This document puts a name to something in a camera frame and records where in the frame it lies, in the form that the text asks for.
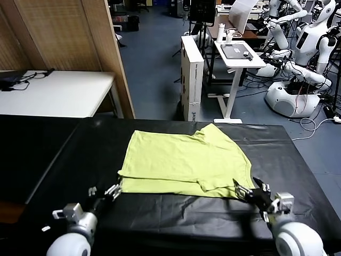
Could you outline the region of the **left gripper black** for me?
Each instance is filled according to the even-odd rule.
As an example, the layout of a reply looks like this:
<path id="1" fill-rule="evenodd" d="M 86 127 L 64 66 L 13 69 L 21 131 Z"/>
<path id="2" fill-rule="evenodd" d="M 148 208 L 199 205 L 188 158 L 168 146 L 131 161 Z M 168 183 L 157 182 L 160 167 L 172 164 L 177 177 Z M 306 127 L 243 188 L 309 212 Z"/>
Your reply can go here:
<path id="1" fill-rule="evenodd" d="M 91 213 L 103 213 L 113 201 L 121 194 L 120 184 L 114 184 L 104 192 L 104 197 L 96 196 L 96 187 L 88 189 L 89 198 L 85 203 L 85 211 Z"/>

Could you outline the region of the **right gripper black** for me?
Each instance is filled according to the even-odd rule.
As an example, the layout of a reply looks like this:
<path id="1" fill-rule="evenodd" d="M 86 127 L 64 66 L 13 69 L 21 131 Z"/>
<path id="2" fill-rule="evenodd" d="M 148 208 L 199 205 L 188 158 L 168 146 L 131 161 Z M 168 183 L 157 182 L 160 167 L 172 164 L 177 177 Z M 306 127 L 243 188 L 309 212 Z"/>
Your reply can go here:
<path id="1" fill-rule="evenodd" d="M 259 210 L 267 211 L 272 203 L 270 185 L 256 177 L 253 177 L 253 180 L 259 188 L 250 190 L 233 179 L 235 195 L 238 199 L 245 199 L 246 202 L 256 205 Z"/>

